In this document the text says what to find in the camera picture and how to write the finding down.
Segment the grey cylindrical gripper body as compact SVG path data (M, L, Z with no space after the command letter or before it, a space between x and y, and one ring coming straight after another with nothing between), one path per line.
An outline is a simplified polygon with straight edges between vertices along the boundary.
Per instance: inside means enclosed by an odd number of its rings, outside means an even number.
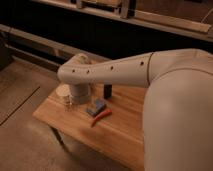
M91 89L88 84L70 85L69 89L73 104L85 104L90 100Z

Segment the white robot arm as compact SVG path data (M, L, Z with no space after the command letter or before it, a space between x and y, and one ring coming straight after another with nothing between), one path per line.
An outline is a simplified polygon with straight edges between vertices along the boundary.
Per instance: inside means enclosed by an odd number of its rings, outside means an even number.
M213 171L213 54L158 51L58 70L71 99L85 103L91 83L147 89L143 105L145 171Z

